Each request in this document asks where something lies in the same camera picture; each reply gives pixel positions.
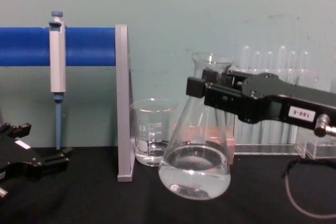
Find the black table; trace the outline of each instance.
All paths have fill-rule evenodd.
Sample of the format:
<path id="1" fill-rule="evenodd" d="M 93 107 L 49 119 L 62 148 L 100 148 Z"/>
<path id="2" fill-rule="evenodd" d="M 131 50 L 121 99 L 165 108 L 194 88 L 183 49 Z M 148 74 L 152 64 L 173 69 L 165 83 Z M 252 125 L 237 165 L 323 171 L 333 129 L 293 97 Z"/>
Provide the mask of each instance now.
<path id="1" fill-rule="evenodd" d="M 38 149 L 47 154 L 50 149 Z M 75 148 L 68 170 L 36 183 L 1 186 L 0 223 L 336 223 L 302 215 L 290 204 L 281 174 L 293 156 L 235 156 L 229 189 L 217 199 L 190 201 L 169 192 L 157 168 L 136 162 L 133 182 L 117 182 L 116 147 Z M 297 166 L 292 194 L 306 210 L 336 212 L 336 172 Z"/>

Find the metal stand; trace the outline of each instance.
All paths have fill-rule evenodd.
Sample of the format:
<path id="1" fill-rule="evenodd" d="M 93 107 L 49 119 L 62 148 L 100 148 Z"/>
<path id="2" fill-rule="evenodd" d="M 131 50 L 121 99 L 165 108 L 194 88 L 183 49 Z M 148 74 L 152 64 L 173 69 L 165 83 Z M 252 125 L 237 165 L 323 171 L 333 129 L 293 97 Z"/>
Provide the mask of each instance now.
<path id="1" fill-rule="evenodd" d="M 134 168 L 134 128 L 130 104 L 133 102 L 130 47 L 127 25 L 115 27 L 115 66 L 117 72 L 118 181 L 132 181 Z"/>

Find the blue cylindrical bar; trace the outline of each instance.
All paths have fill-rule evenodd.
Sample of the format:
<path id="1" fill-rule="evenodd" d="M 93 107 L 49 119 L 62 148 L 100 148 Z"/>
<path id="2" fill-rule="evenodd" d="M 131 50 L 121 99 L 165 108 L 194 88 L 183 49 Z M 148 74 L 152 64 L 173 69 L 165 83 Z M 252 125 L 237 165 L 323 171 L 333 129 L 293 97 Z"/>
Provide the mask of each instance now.
<path id="1" fill-rule="evenodd" d="M 115 66 L 114 31 L 114 28 L 67 27 L 67 66 Z M 0 66 L 50 66 L 49 28 L 0 28 Z"/>

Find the glass flask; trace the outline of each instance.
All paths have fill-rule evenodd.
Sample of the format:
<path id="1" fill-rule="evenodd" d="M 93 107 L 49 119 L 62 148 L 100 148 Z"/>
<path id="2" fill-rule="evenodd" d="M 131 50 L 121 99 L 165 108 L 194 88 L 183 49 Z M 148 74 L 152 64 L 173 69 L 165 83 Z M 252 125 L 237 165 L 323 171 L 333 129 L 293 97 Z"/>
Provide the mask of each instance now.
<path id="1" fill-rule="evenodd" d="M 232 61 L 193 53 L 194 77 L 205 68 L 222 72 Z M 194 200 L 213 199 L 230 184 L 225 112 L 189 97 L 159 165 L 161 182 L 171 192 Z"/>

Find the water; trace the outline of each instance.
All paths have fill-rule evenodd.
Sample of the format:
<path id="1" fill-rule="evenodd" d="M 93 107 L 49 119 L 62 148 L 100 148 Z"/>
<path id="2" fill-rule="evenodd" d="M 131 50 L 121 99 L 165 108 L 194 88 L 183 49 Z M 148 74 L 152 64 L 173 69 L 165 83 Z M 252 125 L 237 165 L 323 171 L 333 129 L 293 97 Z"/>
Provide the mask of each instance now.
<path id="1" fill-rule="evenodd" d="M 220 196 L 231 180 L 228 160 L 223 153 L 199 145 L 180 146 L 163 158 L 159 176 L 171 192 L 195 200 Z"/>
<path id="2" fill-rule="evenodd" d="M 146 152 L 143 151 L 143 147 L 137 146 L 135 149 L 135 157 L 143 165 L 159 166 L 164 151 L 168 145 L 167 141 L 149 142 Z"/>

